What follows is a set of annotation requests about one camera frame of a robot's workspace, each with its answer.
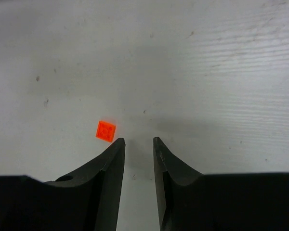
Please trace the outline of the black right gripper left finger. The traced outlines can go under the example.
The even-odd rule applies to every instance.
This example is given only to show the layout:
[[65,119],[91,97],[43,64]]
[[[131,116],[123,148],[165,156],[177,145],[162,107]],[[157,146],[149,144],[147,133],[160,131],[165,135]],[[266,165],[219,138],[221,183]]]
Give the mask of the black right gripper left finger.
[[124,161],[119,138],[54,181],[0,176],[0,231],[114,231]]

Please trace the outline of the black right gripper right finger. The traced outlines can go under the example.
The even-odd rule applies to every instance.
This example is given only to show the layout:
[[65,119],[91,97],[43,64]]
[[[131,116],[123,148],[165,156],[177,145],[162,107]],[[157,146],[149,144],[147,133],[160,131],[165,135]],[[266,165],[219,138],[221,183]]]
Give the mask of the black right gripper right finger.
[[162,231],[289,231],[289,173],[202,174],[153,139]]

